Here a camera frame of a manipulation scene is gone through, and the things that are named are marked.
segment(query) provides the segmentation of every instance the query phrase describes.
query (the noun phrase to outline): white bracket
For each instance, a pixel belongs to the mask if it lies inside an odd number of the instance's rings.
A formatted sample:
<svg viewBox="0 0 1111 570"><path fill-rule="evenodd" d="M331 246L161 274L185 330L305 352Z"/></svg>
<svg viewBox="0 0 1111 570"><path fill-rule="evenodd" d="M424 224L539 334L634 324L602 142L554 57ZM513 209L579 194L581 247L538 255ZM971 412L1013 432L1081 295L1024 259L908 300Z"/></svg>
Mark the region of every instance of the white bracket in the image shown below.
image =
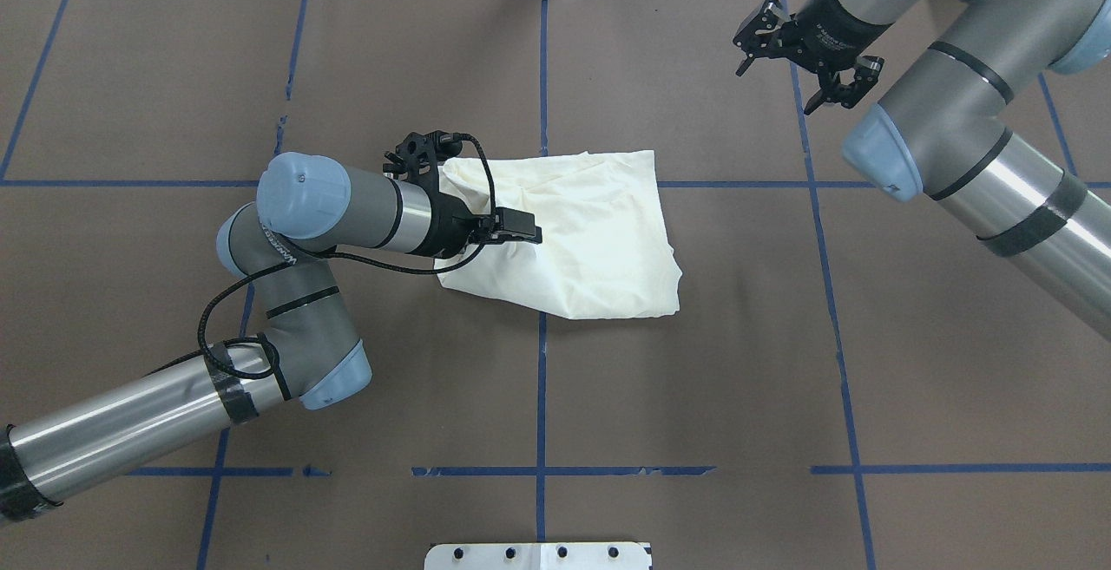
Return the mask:
<svg viewBox="0 0 1111 570"><path fill-rule="evenodd" d="M652 547L640 542L440 544L424 570L651 570Z"/></svg>

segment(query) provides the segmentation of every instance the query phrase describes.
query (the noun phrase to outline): blue joint cap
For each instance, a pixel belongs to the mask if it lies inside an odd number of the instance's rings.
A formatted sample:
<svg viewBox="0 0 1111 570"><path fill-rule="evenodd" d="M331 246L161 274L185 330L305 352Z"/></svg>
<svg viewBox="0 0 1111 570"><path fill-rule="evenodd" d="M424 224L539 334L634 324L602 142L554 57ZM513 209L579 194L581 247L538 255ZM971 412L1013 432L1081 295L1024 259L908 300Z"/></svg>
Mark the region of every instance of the blue joint cap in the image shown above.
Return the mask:
<svg viewBox="0 0 1111 570"><path fill-rule="evenodd" d="M849 132L841 156L864 179L898 201L910 201L922 191L922 176L907 141L881 104L872 104Z"/></svg>
<svg viewBox="0 0 1111 570"><path fill-rule="evenodd" d="M250 206L250 203L243 204L242 208L236 210L234 214L228 217L227 221L220 226L219 232L216 233L216 254L220 258L220 263L223 264L223 268L228 269L231 274L239 279L246 278L247 273L239 269L236 264L236 260L231 257L231 226L236 222L236 218L239 217L239 213L242 212L248 206Z"/></svg>
<svg viewBox="0 0 1111 570"><path fill-rule="evenodd" d="M319 410L347 399L370 383L370 361L362 349L362 340L351 349L330 373L301 396L307 410Z"/></svg>
<svg viewBox="0 0 1111 570"><path fill-rule="evenodd" d="M287 151L271 160L259 179L259 220L294 240L328 233L350 202L347 170L323 156Z"/></svg>
<svg viewBox="0 0 1111 570"><path fill-rule="evenodd" d="M1071 76L1095 67L1108 54L1111 54L1111 0L1103 0L1100 12L1095 13L1095 19L1083 37L1080 37L1077 44L1049 68L1061 74Z"/></svg>

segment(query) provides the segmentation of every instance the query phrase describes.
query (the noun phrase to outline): crumpled white fabric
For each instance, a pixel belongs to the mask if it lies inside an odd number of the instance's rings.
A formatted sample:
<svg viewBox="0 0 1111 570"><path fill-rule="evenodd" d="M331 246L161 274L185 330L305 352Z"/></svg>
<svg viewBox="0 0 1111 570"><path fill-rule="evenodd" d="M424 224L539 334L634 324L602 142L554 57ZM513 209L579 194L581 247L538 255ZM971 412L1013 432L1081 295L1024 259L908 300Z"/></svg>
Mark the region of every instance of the crumpled white fabric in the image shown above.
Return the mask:
<svg viewBox="0 0 1111 570"><path fill-rule="evenodd" d="M489 246L467 267L441 273L441 286L567 319L679 311L682 270L663 227L654 151L492 160L490 169L498 206L536 214L543 242ZM490 209L477 159L444 163L440 190L472 212Z"/></svg>

